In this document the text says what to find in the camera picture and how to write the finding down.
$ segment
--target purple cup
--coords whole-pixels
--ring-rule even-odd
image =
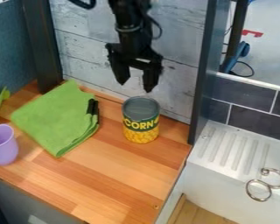
[[[18,155],[18,143],[14,131],[7,124],[0,124],[0,165],[12,163]]]

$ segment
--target can lid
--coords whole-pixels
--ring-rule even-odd
[[[158,102],[143,97],[131,97],[122,105],[124,115],[134,121],[151,119],[158,115],[160,107]]]

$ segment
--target wood panel wall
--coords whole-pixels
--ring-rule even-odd
[[[149,94],[143,90],[141,71],[132,69],[132,77],[121,86],[110,70],[104,46],[116,42],[117,33],[107,0],[99,0],[91,11],[67,0],[51,1],[51,8],[66,79],[123,99],[152,97],[166,116],[190,122],[207,0],[158,0],[150,11],[164,29],[153,47],[165,60],[159,85]]]

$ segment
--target tin can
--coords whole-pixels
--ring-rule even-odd
[[[131,97],[122,105],[123,134],[133,143],[146,144],[158,136],[160,106],[157,101]]]

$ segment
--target green cloth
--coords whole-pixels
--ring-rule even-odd
[[[11,120],[59,158],[97,131],[98,115],[88,113],[94,98],[70,80],[15,111]]]

